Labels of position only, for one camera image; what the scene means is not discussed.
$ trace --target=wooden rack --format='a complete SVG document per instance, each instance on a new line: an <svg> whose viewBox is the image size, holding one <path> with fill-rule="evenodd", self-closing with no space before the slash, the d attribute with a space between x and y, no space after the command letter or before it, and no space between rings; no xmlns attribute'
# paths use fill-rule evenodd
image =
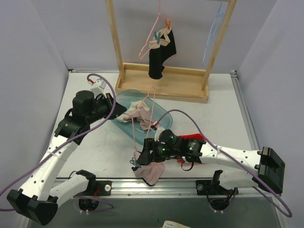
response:
<svg viewBox="0 0 304 228"><path fill-rule="evenodd" d="M116 93L120 93L127 89L136 89L147 94L151 86L154 86L156 90L155 96L160 99L206 103L209 98L208 78L237 2L237 0L224 1L228 2L228 6L207 69L202 70L166 66L162 72L163 77L159 80L154 80L148 75L149 65L123 62L113 0L105 0L119 69L119 77L115 86Z"/></svg>

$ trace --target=teal plastic tray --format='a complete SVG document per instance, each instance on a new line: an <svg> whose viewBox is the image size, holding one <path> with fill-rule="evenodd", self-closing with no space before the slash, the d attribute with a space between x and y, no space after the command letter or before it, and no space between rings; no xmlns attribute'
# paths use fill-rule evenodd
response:
<svg viewBox="0 0 304 228"><path fill-rule="evenodd" d="M123 99L119 100L118 103L125 106L127 109L130 108L130 105L133 102L143 100L146 97L145 94L133 90L133 89L128 89L116 96L116 99ZM148 107L150 108L150 111L152 110L152 105L153 105L153 100L146 98L144 101ZM154 111L153 111L153 119L156 121L158 120L164 113L166 112L165 109L160 107L157 103L154 104ZM112 120L112 122L119 127L123 132L125 132L128 136L130 136L133 139L133 128L132 128L132 121L127 122L127 123L122 123L119 122L118 120ZM167 114L160 122L161 126L165 129L169 129L172 126L173 119L170 114ZM139 124L139 121L134 119L134 129L135 129L135 140L143 145L143 141L147 136L148 130L144 131ZM150 130L148 138L154 138L155 131Z"/></svg>

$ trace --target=pink hanger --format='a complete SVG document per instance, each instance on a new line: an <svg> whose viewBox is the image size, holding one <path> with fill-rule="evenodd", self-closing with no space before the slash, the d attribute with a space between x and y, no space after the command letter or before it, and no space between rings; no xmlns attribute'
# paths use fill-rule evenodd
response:
<svg viewBox="0 0 304 228"><path fill-rule="evenodd" d="M144 53L143 56L141 56L141 53L143 52L144 48L148 45L149 38L150 38L150 36L151 36L151 34L152 34L152 32L153 32L153 30L154 30L154 28L155 28L155 26L156 26L156 23L157 23L157 21L158 21L159 18L165 19L165 24L166 24L166 26L167 26L166 29L169 29L169 28L170 28L171 19L169 19L169 20L170 20L170 23L169 23L169 27L168 27L168 25L167 25L167 18L164 18L164 17L161 16L161 0L159 0L159 2L158 2L158 15L157 15L157 18L156 18L156 20L155 20L155 23L154 23L154 25L153 25L153 27L152 27L150 33L149 33L149 36L148 36L148 38L147 38L147 40L146 40L145 45L143 46L143 48L141 49L141 51L140 51L140 53L139 53L139 55L138 55L139 60L141 60L143 57L145 57L145 55L146 55L146 54L153 48L153 46L156 44L156 43L153 44L153 45L151 46L151 48L149 48L149 50L148 50L146 53Z"/></svg>

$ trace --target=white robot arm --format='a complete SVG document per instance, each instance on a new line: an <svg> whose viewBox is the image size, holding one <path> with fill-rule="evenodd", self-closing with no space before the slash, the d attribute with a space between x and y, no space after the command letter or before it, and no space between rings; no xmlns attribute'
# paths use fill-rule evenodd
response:
<svg viewBox="0 0 304 228"><path fill-rule="evenodd" d="M65 118L59 123L42 160L68 139L88 131L90 124L109 115L113 99L110 94L100 93L103 86L103 82L97 80L91 91L80 91L76 94L73 108L68 110ZM116 103L110 119L120 116L125 111L125 107ZM236 187L259 186L263 189L251 175L205 140L183 139L174 135L171 130L165 130L156 124L152 129L156 130L155 138L145 139L142 153L137 160L138 164L148 165L151 162L162 162L177 157L186 162L220 164L237 170L229 173L225 170L215 171L212 182L204 186L207 189L218 190L220 186L220 190L224 189L229 193ZM96 191L96 176L84 170L76 172L69 180L53 187L65 161L83 138L84 136L79 136L66 144L37 168L18 190L9 192L7 199L16 212L46 225L64 202L81 192L92 194ZM218 148L255 172L276 193L282 193L285 164L271 148L265 147L263 151L242 151L220 146Z"/></svg>
<svg viewBox="0 0 304 228"><path fill-rule="evenodd" d="M56 177L71 153L82 142L84 136L79 136L74 141L66 144L58 152L59 146L68 139L90 129L90 124L106 118L112 111L113 98L110 94L104 94L101 80L96 81L97 87L92 91L79 91L73 99L73 108L68 110L64 119L60 121L49 148L42 160L52 156L38 167L28 180L18 189L10 190L7 199L21 215L24 215L41 225L48 224L58 207L73 196L81 192L91 194L96 191L96 176L84 170L80 170L72 178L53 188ZM127 109L118 103L109 119L114 119Z"/></svg>
<svg viewBox="0 0 304 228"><path fill-rule="evenodd" d="M156 124L152 128L156 131L155 138L145 139L142 153L137 160L140 165L148 165L151 162L162 162L169 159L224 165L236 169L229 172L224 169L215 171L212 185L221 186L226 190L238 187L260 187L268 191L248 171L223 154L220 151L222 150L237 160L247 170L250 170L251 173L256 174L275 193L281 194L283 192L285 163L271 148L264 147L261 151L245 151L216 145L216 150L205 140L196 138L184 139L176 136L171 130L165 130Z"/></svg>

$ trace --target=cloth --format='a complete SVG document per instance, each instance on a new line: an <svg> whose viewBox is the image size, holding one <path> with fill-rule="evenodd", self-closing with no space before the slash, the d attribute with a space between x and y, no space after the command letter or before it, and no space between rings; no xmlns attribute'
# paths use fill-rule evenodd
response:
<svg viewBox="0 0 304 228"><path fill-rule="evenodd" d="M175 40L172 29L170 29L168 33L168 37L170 39L170 43L167 46L161 45L162 63L164 63L164 61L166 61L168 58L176 54Z"/></svg>
<svg viewBox="0 0 304 228"><path fill-rule="evenodd" d="M136 159L139 158L140 153L136 152ZM139 167L132 167L135 177L142 178L142 180L149 186L153 186L157 183L158 179L162 176L165 166L163 162L151 162L149 165L142 165Z"/></svg>
<svg viewBox="0 0 304 228"><path fill-rule="evenodd" d="M165 68L164 61L176 54L172 29L162 29L160 32L162 33L160 44L154 45L149 52L149 76L153 79L162 78L162 71Z"/></svg>
<svg viewBox="0 0 304 228"><path fill-rule="evenodd" d="M132 118L129 115L132 115L133 118L136 118L137 121L140 122L140 126L143 130L148 130L150 128L150 118L151 118L151 112L148 105L143 102L142 106L136 111L138 106L142 103L141 101L134 102L130 105L130 108L122 115L116 118L116 120L126 123L132 120Z"/></svg>

